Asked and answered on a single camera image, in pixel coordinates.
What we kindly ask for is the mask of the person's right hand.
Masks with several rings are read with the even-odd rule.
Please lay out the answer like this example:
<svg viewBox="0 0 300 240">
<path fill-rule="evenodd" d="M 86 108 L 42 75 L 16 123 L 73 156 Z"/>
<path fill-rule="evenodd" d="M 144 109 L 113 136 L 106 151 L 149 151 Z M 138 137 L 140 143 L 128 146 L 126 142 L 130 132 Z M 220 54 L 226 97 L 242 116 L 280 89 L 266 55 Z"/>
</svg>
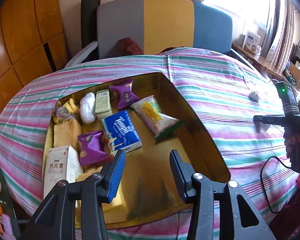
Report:
<svg viewBox="0 0 300 240">
<path fill-rule="evenodd" d="M 292 163 L 292 158 L 295 155 L 295 146 L 300 150 L 300 133 L 293 133 L 285 128 L 283 138 L 285 139 L 286 157 Z"/>
</svg>

